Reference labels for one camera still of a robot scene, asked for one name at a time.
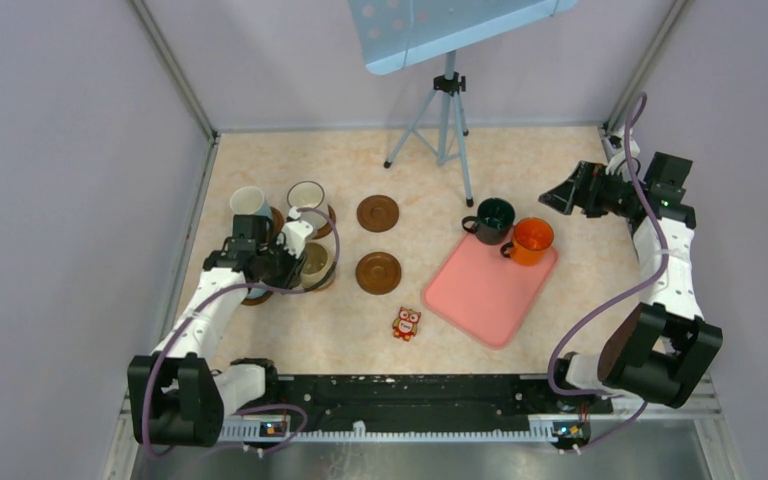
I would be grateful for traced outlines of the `dark brown coaster front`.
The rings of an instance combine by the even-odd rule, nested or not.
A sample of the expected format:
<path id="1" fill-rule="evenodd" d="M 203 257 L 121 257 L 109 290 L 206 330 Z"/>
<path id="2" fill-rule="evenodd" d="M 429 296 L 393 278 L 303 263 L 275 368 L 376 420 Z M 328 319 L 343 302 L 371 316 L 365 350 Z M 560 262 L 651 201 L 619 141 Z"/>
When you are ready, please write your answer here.
<path id="1" fill-rule="evenodd" d="M 387 252 L 371 252 L 362 257 L 355 268 L 359 287 L 368 294 L 385 295 L 401 282 L 402 267 L 398 259 Z"/>

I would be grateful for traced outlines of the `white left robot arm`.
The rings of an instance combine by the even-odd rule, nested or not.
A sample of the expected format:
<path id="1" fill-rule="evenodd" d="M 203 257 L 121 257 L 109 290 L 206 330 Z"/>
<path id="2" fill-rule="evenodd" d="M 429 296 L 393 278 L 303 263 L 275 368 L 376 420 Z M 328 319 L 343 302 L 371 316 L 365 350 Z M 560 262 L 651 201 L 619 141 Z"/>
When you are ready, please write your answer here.
<path id="1" fill-rule="evenodd" d="M 189 304 L 172 330 L 127 369 L 134 436 L 147 451 L 156 445 L 211 447 L 225 418 L 246 404 L 268 413 L 281 393 L 274 363 L 234 361 L 214 373 L 215 353 L 232 314 L 254 289 L 300 293 L 313 226 L 291 209 L 279 232 L 258 215 L 238 215 L 234 235 L 204 260 Z"/>

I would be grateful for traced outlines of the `beige mug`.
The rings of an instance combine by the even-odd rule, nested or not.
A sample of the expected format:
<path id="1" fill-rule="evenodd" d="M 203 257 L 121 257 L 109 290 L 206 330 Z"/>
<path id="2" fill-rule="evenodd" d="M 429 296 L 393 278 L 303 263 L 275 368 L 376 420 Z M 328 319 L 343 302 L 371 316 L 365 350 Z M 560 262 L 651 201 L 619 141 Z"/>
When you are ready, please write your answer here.
<path id="1" fill-rule="evenodd" d="M 305 246 L 306 261 L 301 272 L 301 286 L 310 288 L 326 277 L 333 264 L 333 255 L 328 248 L 318 243 Z"/>

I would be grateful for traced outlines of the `dark green mug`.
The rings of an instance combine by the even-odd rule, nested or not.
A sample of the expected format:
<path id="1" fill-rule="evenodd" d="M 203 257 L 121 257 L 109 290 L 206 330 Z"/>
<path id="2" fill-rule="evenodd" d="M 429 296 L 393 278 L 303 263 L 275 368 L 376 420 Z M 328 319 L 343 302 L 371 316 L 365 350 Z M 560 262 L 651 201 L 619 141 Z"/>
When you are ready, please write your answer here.
<path id="1" fill-rule="evenodd" d="M 500 245 L 510 232 L 515 217 L 511 203 L 494 197 L 482 201 L 474 215 L 462 219 L 461 226 L 485 245 Z"/>

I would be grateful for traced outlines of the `dark brown ridged coaster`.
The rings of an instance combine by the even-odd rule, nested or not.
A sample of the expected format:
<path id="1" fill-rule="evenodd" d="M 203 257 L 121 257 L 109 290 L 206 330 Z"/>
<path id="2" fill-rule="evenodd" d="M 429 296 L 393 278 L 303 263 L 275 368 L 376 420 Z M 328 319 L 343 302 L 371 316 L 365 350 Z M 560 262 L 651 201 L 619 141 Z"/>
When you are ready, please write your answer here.
<path id="1" fill-rule="evenodd" d="M 313 213 L 314 219 L 319 221 L 322 226 L 315 231 L 314 235 L 311 237 L 312 240 L 318 240 L 327 237 L 332 233 L 332 224 L 336 223 L 336 212 L 330 204 L 327 205 L 326 212 L 328 213 L 328 221 L 326 221 L 322 215 L 319 215 L 316 212 Z"/>

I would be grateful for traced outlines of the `cream white mug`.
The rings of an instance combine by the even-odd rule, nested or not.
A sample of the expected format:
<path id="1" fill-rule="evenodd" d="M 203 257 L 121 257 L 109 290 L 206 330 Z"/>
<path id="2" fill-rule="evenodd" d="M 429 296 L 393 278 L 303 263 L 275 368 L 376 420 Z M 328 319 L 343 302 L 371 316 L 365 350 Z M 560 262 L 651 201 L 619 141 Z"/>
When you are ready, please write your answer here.
<path id="1" fill-rule="evenodd" d="M 293 185 L 287 193 L 287 202 L 290 207 L 314 208 L 323 213 L 328 212 L 328 199 L 323 186 L 313 180 L 303 180 Z M 300 218 L 309 223 L 315 230 L 323 228 L 327 221 L 323 216 L 313 212 L 300 213 Z"/>

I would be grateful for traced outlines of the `pink tray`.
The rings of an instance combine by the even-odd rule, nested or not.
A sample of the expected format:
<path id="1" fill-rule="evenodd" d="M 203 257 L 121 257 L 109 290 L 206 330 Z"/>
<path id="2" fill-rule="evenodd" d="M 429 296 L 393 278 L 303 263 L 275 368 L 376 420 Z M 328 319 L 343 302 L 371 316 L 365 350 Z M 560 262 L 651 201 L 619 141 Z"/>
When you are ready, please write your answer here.
<path id="1" fill-rule="evenodd" d="M 428 310 L 475 341 L 506 347 L 522 326 L 559 260 L 553 247 L 533 266 L 500 254 L 466 233 L 422 292 Z"/>

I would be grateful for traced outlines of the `light blue mug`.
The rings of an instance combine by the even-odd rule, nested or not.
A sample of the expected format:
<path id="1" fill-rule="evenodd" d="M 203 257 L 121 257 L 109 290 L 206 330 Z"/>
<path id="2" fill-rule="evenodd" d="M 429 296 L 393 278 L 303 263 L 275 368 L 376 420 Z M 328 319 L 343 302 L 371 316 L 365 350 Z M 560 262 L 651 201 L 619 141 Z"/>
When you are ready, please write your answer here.
<path id="1" fill-rule="evenodd" d="M 235 215 L 256 215 L 273 219 L 271 206 L 264 192 L 256 186 L 237 189 L 229 199 L 229 206 Z"/>

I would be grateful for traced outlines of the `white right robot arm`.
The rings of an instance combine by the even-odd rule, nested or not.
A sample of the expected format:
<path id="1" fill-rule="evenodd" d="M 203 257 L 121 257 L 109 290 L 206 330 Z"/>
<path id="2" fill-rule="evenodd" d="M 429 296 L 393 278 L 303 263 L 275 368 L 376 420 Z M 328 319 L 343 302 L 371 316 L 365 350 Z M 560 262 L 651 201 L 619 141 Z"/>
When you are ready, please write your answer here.
<path id="1" fill-rule="evenodd" d="M 609 213 L 628 221 L 640 266 L 639 302 L 597 355 L 552 358 L 549 404 L 572 412 L 587 395 L 632 395 L 678 409 L 689 399 L 723 343 L 697 303 L 690 250 L 697 226 L 683 204 L 688 159 L 655 153 L 642 181 L 626 180 L 601 163 L 581 161 L 540 203 L 588 218 Z"/>

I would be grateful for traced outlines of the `red owl figure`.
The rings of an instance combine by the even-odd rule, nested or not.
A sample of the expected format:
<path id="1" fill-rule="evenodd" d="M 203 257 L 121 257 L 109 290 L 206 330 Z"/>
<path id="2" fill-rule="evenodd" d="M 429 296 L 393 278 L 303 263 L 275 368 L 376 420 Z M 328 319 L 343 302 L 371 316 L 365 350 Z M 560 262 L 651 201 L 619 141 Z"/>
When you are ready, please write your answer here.
<path id="1" fill-rule="evenodd" d="M 393 337 L 409 342 L 418 333 L 422 314 L 414 309 L 401 307 L 392 323 Z"/>

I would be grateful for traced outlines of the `orange mug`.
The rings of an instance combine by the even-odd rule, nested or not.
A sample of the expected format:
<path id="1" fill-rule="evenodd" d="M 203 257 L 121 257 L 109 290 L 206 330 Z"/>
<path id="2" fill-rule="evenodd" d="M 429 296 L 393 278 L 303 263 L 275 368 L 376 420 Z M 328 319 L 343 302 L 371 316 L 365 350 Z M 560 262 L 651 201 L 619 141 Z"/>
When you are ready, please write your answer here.
<path id="1" fill-rule="evenodd" d="M 529 217 L 520 220 L 512 230 L 510 240 L 500 247 L 500 254 L 523 266 L 539 263 L 554 241 L 554 230 L 543 219 Z"/>

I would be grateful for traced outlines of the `dark brown wooden coaster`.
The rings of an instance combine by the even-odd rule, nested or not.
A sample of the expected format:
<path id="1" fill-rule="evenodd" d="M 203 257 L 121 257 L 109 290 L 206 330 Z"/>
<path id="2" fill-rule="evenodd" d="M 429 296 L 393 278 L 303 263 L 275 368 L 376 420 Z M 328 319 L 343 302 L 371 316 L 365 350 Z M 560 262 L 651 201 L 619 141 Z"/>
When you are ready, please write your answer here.
<path id="1" fill-rule="evenodd" d="M 400 211 L 394 199 L 377 194 L 371 195 L 359 203 L 356 217 L 363 229 L 373 233 L 382 233 L 392 229 L 397 224 Z"/>

